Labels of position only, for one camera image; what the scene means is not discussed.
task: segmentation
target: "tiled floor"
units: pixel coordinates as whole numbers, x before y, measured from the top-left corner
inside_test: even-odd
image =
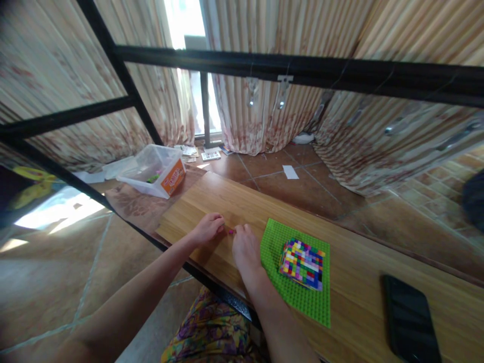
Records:
[[[343,188],[311,146],[289,145],[256,157],[222,155],[211,162],[199,158],[190,165],[484,280],[481,250],[393,193],[365,199]],[[282,165],[292,165],[299,179],[288,180]],[[104,191],[116,184],[95,187]],[[48,360],[72,331],[161,253],[105,209],[68,221],[45,231],[11,227],[0,234],[0,358]],[[181,271],[119,361],[157,361],[199,289]]]

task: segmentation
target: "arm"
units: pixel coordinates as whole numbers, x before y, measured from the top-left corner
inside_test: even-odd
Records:
[[[54,362],[114,362],[141,329],[195,248],[222,232],[207,214],[189,234],[118,290],[60,347]]]
[[[261,321],[274,363],[319,362],[261,263],[261,243],[248,224],[237,226],[233,257]]]

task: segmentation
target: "hand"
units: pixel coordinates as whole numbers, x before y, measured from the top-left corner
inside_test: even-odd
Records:
[[[196,244],[196,247],[203,245],[223,231],[224,223],[225,219],[220,213],[205,215],[190,232],[191,240]]]
[[[255,271],[262,267],[261,242],[252,232],[248,224],[235,227],[232,254],[239,272]]]

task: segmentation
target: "green baseplate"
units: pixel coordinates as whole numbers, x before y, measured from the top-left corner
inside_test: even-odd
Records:
[[[296,238],[326,254],[323,262],[323,291],[307,289],[279,273],[284,244],[291,238]],[[269,279],[286,303],[325,327],[331,328],[329,244],[269,218],[261,241],[261,260]]]

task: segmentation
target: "patterned clothing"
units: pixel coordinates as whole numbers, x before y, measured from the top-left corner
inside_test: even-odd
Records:
[[[264,362],[249,327],[247,319],[202,287],[161,363]]]

